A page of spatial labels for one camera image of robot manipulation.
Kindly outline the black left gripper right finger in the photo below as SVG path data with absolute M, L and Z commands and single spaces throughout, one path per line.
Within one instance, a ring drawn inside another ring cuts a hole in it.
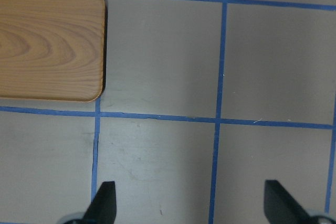
M 310 215 L 277 180 L 265 180 L 264 214 L 271 224 L 310 222 Z

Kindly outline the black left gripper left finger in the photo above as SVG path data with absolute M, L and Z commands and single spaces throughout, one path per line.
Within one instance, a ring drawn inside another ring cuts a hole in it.
M 103 182 L 81 223 L 113 224 L 117 215 L 115 182 Z

